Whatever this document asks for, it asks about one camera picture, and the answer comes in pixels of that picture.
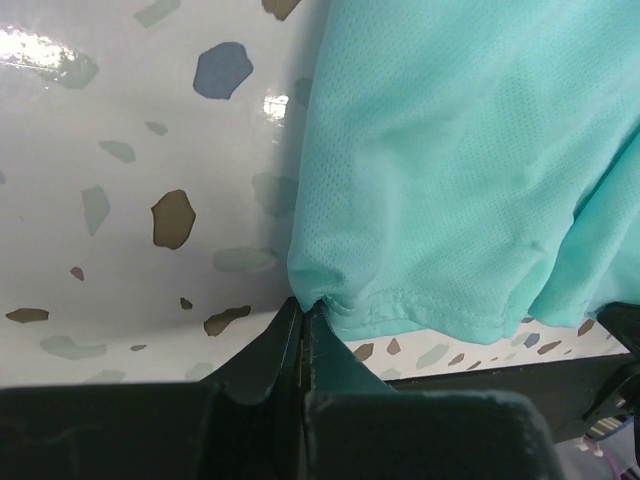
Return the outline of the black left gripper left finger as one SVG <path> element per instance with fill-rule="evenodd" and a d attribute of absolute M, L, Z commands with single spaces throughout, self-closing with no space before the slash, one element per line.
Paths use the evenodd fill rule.
<path fill-rule="evenodd" d="M 5 479 L 295 479 L 302 311 L 199 381 L 8 388 Z"/>

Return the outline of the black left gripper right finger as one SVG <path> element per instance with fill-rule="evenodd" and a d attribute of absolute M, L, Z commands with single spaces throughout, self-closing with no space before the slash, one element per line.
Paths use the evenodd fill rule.
<path fill-rule="evenodd" d="M 544 419 L 504 391 L 399 392 L 305 317 L 304 434 L 311 479 L 557 479 Z"/>

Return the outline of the teal t shirt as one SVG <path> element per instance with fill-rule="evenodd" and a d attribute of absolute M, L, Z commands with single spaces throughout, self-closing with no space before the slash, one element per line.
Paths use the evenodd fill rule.
<path fill-rule="evenodd" d="M 335 1 L 288 256 L 345 340 L 639 300 L 635 1 Z"/>

